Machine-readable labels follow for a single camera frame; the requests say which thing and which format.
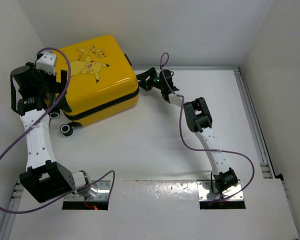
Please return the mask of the yellow suitcase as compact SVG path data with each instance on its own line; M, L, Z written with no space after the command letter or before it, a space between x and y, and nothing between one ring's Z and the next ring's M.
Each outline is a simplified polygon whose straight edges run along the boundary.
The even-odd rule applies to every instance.
M134 107L139 100L136 74L116 39L103 35L61 48L56 70L71 70L70 83L58 108L69 123L64 136Z

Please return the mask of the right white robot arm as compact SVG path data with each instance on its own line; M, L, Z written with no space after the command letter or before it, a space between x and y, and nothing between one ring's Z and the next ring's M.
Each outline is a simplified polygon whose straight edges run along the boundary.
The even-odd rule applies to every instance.
M222 150L219 148L215 139L212 123L213 119L203 97L192 101L185 101L185 96L173 83L174 72L163 69L157 72L154 67L136 75L138 85L145 91L153 88L160 90L164 101L180 108L179 114L179 135L183 144L185 139L182 130L182 119L185 117L186 125L202 145L198 151L206 152L209 159L212 176L214 178L214 187L218 194L222 194L227 189L237 185L238 177L230 164L227 163Z

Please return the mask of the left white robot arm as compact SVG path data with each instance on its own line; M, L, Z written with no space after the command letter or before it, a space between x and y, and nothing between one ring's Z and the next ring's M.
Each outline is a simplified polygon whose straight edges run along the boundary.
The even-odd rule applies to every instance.
M61 70L57 81L57 55L44 48L35 62L27 62L10 73L11 109L24 126L27 163L19 175L23 187L44 203L66 193L88 197L90 179L83 170L71 172L57 162L50 138L51 119L57 118L64 99L70 69Z

